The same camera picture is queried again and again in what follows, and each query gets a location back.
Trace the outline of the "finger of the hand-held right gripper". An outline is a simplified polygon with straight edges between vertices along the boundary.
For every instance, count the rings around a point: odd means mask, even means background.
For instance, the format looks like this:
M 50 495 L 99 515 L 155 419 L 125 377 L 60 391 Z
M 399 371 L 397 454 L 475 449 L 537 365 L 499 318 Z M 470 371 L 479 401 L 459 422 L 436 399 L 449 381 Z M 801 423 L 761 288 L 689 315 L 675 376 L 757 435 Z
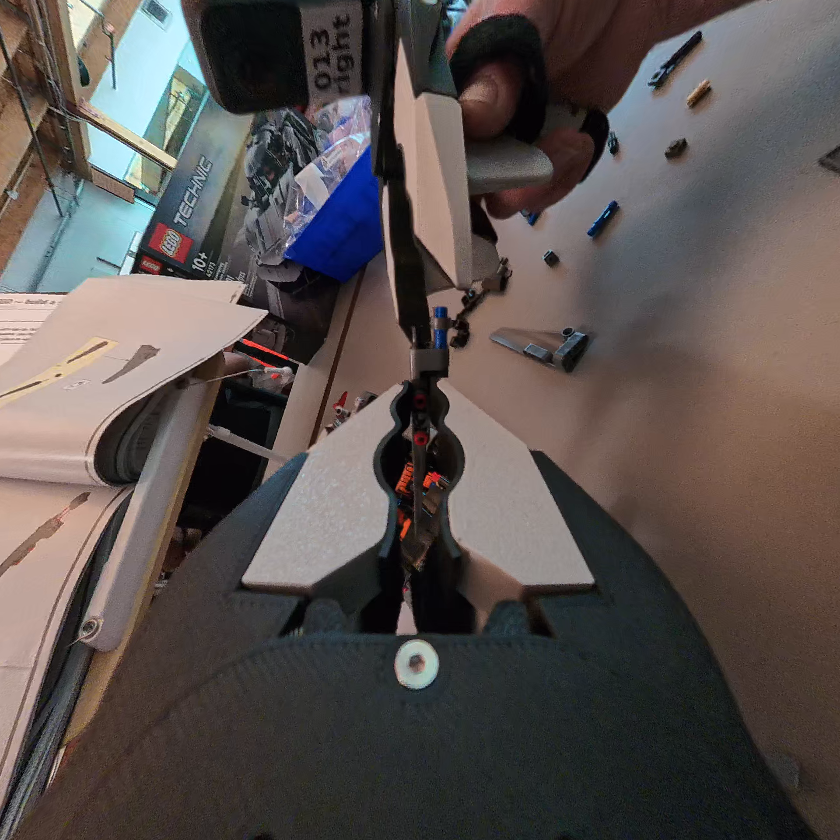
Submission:
M 423 258 L 413 231 L 413 214 L 401 177 L 382 183 L 382 231 L 387 276 L 399 328 L 411 346 L 430 346 Z
M 374 39 L 374 171 L 401 177 L 423 258 L 425 290 L 490 285 L 493 227 L 470 201 L 463 116 L 440 38 Z

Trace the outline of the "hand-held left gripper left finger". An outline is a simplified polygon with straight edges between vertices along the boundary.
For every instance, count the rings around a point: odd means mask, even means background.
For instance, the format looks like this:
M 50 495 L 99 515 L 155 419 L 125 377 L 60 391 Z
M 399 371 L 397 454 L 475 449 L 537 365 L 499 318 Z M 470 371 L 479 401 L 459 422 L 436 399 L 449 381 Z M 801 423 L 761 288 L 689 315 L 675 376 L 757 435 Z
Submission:
M 376 472 L 398 430 L 394 385 L 306 453 L 243 578 L 257 592 L 376 597 L 391 500 Z

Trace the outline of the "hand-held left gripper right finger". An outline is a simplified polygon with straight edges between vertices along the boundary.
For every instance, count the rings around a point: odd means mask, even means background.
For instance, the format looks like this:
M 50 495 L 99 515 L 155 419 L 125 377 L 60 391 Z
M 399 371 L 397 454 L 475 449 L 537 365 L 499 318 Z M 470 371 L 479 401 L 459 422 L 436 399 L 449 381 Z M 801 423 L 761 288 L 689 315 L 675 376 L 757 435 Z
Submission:
M 448 496 L 448 525 L 465 555 L 467 599 L 528 599 L 589 590 L 594 577 L 531 451 L 442 382 L 447 429 L 464 454 Z

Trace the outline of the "long grey lego panel assembly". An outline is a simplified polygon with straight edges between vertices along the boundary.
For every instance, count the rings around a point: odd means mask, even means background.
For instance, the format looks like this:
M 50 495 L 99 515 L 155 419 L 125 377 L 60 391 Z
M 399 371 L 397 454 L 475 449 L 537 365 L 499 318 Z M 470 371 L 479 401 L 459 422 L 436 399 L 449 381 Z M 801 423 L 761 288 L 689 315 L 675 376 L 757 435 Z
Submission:
M 413 457 L 413 535 L 421 537 L 427 448 L 431 430 L 438 425 L 439 380 L 448 373 L 448 332 L 454 322 L 446 306 L 436 306 L 430 319 L 430 337 L 421 340 L 413 330 L 410 351 L 412 375 L 411 432 Z

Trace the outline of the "short grey lego wedge assembly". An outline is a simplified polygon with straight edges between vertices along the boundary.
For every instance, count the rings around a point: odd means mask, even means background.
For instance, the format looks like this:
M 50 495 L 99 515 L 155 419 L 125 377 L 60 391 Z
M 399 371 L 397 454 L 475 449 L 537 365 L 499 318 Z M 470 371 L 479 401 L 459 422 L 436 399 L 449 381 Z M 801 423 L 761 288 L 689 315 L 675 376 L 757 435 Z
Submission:
M 489 338 L 524 358 L 565 373 L 574 371 L 591 342 L 589 334 L 574 328 L 559 332 L 500 328 Z

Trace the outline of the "small lego pieces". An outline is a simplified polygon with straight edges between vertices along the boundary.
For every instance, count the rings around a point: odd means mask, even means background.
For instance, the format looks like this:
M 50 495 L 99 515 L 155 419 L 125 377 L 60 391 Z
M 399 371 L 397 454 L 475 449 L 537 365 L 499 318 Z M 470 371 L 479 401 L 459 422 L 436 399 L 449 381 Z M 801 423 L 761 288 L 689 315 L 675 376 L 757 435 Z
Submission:
M 757 3 L 702 27 L 659 93 L 654 65 L 612 112 L 619 154 L 503 238 L 508 297 L 472 322 L 466 358 L 499 355 L 493 329 L 591 335 L 592 354 L 676 347 L 717 364 L 838 385 L 838 2 Z

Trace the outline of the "black lego set box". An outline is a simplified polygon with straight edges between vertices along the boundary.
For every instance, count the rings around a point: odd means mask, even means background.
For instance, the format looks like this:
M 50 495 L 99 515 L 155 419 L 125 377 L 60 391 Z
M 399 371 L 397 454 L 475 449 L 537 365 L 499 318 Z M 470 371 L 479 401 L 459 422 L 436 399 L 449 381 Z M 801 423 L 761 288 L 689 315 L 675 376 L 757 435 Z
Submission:
M 310 119 L 294 108 L 234 115 L 202 110 L 141 240 L 135 272 L 240 282 L 266 310 L 250 342 L 307 364 L 329 333 L 340 282 L 285 259 L 294 175 L 316 156 Z

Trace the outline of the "person's right hand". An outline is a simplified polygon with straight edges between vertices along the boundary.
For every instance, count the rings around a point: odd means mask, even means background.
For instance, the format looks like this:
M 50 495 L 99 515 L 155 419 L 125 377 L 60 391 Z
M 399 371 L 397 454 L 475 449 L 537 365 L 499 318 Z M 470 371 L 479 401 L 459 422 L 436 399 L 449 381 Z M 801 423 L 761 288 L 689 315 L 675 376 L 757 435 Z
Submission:
M 608 113 L 621 100 L 648 52 L 744 1 L 489 1 L 474 2 L 449 37 L 448 58 L 484 20 L 520 16 L 539 33 L 552 102 Z M 465 133 L 488 139 L 505 132 L 527 78 L 524 59 L 482 58 L 459 99 Z M 572 129 L 546 133 L 538 147 L 553 167 L 550 182 L 484 196 L 488 214 L 506 219 L 540 213 L 565 198 L 595 160 L 593 139 Z

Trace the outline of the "blue plastic bin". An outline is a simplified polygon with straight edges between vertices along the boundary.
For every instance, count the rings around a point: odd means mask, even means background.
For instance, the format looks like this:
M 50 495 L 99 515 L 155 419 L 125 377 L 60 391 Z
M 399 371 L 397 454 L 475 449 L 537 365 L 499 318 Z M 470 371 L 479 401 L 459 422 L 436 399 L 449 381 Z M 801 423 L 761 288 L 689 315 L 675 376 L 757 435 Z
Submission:
M 379 182 L 366 149 L 284 257 L 340 283 L 383 250 Z

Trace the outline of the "clear plastic parts bag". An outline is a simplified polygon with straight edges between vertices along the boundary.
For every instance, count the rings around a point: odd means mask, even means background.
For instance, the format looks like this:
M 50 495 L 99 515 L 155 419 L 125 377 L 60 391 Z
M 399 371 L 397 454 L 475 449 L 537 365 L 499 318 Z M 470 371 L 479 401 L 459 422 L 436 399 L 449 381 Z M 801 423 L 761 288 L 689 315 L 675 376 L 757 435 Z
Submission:
M 367 95 L 340 99 L 308 113 L 318 152 L 293 177 L 283 216 L 285 251 L 361 154 L 371 150 L 371 114 Z

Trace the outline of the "white book stand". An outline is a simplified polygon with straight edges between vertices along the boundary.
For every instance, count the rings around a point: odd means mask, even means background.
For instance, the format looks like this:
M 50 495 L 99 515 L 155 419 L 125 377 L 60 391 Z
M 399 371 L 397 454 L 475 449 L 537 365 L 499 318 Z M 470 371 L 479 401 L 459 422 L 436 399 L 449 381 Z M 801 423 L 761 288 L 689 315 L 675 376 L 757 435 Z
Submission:
M 218 387 L 235 371 L 222 353 L 175 383 L 122 526 L 92 595 L 79 644 L 92 651 L 62 746 L 75 745 L 98 713 L 130 639 L 152 602 Z

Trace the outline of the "open instruction booklet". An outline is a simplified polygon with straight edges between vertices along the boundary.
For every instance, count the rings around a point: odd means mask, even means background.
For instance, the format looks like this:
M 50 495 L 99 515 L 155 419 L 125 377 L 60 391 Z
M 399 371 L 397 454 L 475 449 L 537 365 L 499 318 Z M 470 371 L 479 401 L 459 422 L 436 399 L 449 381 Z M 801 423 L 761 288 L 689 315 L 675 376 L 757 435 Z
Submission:
M 175 383 L 266 315 L 238 282 L 91 278 L 2 296 L 2 837 L 44 790 L 83 619 Z

